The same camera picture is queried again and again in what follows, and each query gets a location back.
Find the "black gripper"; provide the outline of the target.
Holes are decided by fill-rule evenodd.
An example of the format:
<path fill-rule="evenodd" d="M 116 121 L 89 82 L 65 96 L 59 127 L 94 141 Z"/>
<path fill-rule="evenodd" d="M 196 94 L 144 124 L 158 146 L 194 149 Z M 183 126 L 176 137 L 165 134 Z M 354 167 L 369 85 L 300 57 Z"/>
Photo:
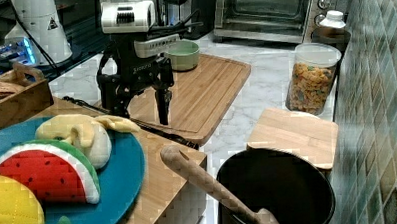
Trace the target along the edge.
<path fill-rule="evenodd" d="M 127 108 L 131 99 L 152 87 L 155 90 L 159 121 L 168 125 L 172 99 L 169 88 L 174 84 L 171 60 L 158 53 L 140 57 L 137 52 L 142 48 L 138 44 L 145 41 L 144 34 L 111 36 L 96 76 L 102 107 L 110 115 L 130 117 Z"/>

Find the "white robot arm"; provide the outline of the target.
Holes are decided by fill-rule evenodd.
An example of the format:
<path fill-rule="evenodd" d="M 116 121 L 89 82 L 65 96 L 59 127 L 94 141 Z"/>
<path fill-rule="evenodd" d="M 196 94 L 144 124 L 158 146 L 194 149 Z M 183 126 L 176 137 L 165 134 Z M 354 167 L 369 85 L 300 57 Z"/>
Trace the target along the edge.
<path fill-rule="evenodd" d="M 10 1 L 16 26 L 6 39 L 25 41 L 31 65 L 56 67 L 72 56 L 55 0 Z M 174 81 L 171 60 L 163 54 L 179 36 L 165 34 L 165 29 L 156 24 L 156 8 L 151 0 L 100 0 L 100 4 L 101 28 L 110 35 L 96 75 L 102 106 L 113 115 L 127 118 L 130 101 L 152 88 L 159 121 L 168 124 Z M 110 59 L 117 65 L 112 75 L 101 70 Z"/>

